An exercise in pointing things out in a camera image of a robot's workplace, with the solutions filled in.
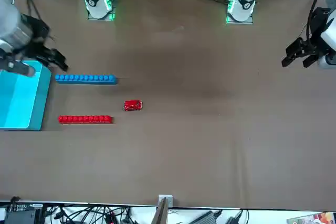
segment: table surface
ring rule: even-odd
[[[258,0],[253,25],[226,25],[208,0],[118,0],[114,22],[87,21],[81,0],[35,2],[69,73],[120,83],[52,81],[41,132],[0,132],[1,198],[336,209],[336,71],[281,67],[312,0]]]

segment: red toy car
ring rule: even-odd
[[[142,101],[140,100],[124,101],[124,110],[126,111],[141,110],[141,109],[142,109]]]

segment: blue building block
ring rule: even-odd
[[[57,74],[55,80],[60,84],[116,85],[117,78],[112,74]]]

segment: red building block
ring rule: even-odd
[[[60,115],[60,124],[111,124],[113,117],[109,115]]]

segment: cyan plastic tray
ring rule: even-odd
[[[33,77],[0,71],[0,129],[39,131],[42,125],[51,72],[38,61]]]

